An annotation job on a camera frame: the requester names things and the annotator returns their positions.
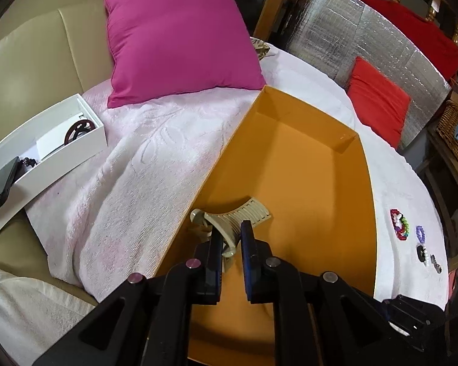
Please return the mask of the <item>beige hair claw clip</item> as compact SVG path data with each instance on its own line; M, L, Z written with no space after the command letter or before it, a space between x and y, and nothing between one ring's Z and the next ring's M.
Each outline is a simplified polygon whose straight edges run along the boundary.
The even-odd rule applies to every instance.
M241 224L249 221L253 228L272 218L270 211L257 199L251 197L238 208L221 214L212 214L201 209L190 212L188 230L202 243L207 242L213 231L222 235L222 272L233 265L241 241Z

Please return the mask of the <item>orange cardboard box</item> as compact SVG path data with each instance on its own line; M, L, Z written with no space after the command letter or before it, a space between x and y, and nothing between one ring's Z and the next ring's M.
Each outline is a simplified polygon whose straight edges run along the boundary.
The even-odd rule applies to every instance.
M359 135L306 102L265 87L193 201L210 213L249 198L271 219L255 236L298 270L333 271L373 294L376 219ZM246 299L242 262L222 276L215 306L193 308L188 355L209 365L271 365L272 308Z

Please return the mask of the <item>small red pillow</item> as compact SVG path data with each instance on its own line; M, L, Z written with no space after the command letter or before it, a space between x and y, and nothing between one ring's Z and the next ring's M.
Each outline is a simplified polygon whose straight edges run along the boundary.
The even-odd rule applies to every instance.
M397 149L410 96L360 56L355 59L347 95L362 124Z

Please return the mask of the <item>dark round ornament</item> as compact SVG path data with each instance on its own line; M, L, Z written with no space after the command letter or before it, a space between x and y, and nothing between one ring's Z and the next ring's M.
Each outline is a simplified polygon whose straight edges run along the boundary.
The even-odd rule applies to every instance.
M81 119L76 121L70 128L67 130L67 133L64 137L64 145L75 141L78 137L86 135L90 131L93 131L96 128L96 125L93 121L88 119Z

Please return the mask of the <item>white tray box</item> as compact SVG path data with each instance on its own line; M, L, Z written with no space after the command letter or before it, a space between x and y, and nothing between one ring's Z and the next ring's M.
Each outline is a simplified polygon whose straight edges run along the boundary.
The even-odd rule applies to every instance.
M64 145L67 130L81 119L93 121L96 128ZM16 156L36 164L12 185L0 208L0 230L48 186L106 147L104 124L79 94L52 105L9 133L0 141L0 169Z

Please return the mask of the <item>magenta pillow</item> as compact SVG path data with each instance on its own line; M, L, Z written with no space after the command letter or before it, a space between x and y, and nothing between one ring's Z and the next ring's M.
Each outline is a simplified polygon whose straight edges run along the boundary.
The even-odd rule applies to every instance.
M234 0L104 0L109 108L211 88L265 86Z

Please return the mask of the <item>silver foil insulation mat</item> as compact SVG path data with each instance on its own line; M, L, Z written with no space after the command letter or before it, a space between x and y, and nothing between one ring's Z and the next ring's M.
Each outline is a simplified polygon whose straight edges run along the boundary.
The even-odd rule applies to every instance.
M301 0L285 28L288 53L347 87L362 57L411 98L400 149L428 124L451 90L423 52L392 22L361 0Z

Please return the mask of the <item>large red cushion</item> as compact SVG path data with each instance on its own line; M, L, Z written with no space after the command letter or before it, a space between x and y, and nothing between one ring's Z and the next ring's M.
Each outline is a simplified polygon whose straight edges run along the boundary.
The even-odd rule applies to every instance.
M458 46L433 23L391 0L361 0L403 32L446 80L458 71Z

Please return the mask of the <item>beige leather headboard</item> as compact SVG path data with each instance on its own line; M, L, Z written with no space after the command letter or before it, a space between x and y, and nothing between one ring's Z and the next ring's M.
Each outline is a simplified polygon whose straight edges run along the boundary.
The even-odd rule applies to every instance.
M15 0L0 20L0 141L111 76L103 0Z

